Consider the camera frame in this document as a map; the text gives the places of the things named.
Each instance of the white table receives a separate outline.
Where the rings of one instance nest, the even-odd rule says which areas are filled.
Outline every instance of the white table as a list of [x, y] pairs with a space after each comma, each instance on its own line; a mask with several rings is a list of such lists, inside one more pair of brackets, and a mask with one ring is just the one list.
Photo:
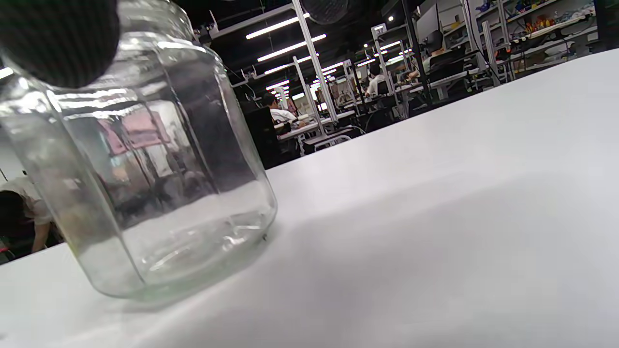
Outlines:
[[[355, 110], [339, 113], [339, 114], [337, 114], [337, 119], [341, 120], [342, 118], [349, 117], [349, 116], [354, 115], [354, 114], [355, 114]], [[328, 124], [328, 123], [331, 122], [331, 119], [330, 118], [323, 118], [323, 119], [320, 120], [320, 122], [322, 124]], [[312, 122], [312, 123], [310, 123], [310, 124], [308, 124], [306, 126], [299, 127], [297, 129], [293, 129], [292, 131], [290, 131], [288, 133], [280, 135], [279, 136], [279, 140], [280, 141], [287, 140], [287, 139], [290, 139], [290, 138], [293, 138], [293, 137], [297, 137], [297, 136], [299, 136], [301, 134], [304, 134], [304, 133], [307, 133], [307, 132], [315, 131], [316, 129], [318, 129], [318, 122]]]
[[269, 170], [271, 245], [171, 307], [99, 295], [66, 246], [1, 266], [0, 346], [616, 347], [618, 59]]
[[[455, 75], [447, 76], [444, 79], [440, 79], [440, 80], [436, 80], [434, 82], [430, 82], [430, 88], [431, 89], [440, 89], [440, 88], [444, 87], [446, 84], [448, 84], [450, 82], [462, 79], [462, 78], [466, 77], [467, 75], [475, 75], [478, 72], [479, 72], [479, 68], [477, 68], [477, 67], [473, 68], [471, 70], [462, 71], [462, 72], [459, 72], [459, 73], [457, 73]], [[419, 85], [415, 84], [415, 85], [416, 85], [415, 88], [413, 88], [413, 85], [404, 85], [402, 87], [398, 87], [396, 89], [396, 92], [404, 92], [404, 91], [408, 90], [409, 93], [415, 93], [415, 92], [419, 92], [419, 91], [423, 90], [423, 86], [422, 85], [420, 85], [420, 84]]]

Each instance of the cable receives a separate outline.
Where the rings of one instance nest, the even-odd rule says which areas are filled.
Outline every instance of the cable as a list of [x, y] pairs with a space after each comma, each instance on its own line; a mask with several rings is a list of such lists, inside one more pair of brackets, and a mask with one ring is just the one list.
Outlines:
[[374, 116], [375, 113], [377, 113], [378, 111], [374, 111], [370, 114], [370, 117], [368, 117], [368, 121], [365, 123], [365, 127], [363, 127], [363, 131], [364, 132], [368, 132], [368, 125], [370, 124], [370, 120], [372, 119], [372, 116]]

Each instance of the person bending over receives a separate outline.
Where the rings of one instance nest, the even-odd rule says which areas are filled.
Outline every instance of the person bending over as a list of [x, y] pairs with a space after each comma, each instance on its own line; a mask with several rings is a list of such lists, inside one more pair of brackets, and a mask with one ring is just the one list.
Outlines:
[[28, 178], [16, 178], [0, 186], [0, 235], [13, 241], [29, 241], [33, 237], [26, 254], [45, 247], [51, 222], [45, 202]]

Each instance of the toy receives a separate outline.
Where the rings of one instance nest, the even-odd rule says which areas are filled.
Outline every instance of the toy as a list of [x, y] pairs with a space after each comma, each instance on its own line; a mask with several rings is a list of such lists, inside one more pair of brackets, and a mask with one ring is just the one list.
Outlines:
[[480, 13], [483, 13], [489, 10], [494, 5], [495, 2], [493, 0], [484, 0], [483, 4], [479, 7], [476, 7], [475, 9], [478, 10]]

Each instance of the man sitting at desk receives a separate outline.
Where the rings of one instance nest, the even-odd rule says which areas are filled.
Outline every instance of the man sitting at desk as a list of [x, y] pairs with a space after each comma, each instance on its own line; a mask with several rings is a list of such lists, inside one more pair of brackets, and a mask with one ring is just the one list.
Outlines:
[[[271, 109], [271, 118], [273, 123], [285, 123], [285, 122], [297, 122], [299, 119], [288, 110], [280, 110], [277, 105], [277, 98], [271, 93], [267, 93], [262, 97], [262, 104], [268, 106]], [[299, 127], [303, 127], [305, 123], [299, 122]]]
[[370, 66], [370, 86], [365, 91], [365, 96], [369, 97], [378, 94], [378, 82], [385, 81], [385, 75], [381, 73], [381, 67], [378, 64]]
[[[445, 50], [443, 48], [443, 33], [440, 30], [435, 30], [428, 35], [428, 41], [426, 43], [426, 47], [428, 51], [431, 52], [430, 56], [422, 61], [423, 71], [427, 74], [430, 71], [430, 59], [432, 57], [440, 56], [443, 53], [447, 53], [450, 50]], [[409, 73], [407, 81], [411, 81], [412, 79], [416, 79], [419, 77], [419, 71], [413, 71]]]

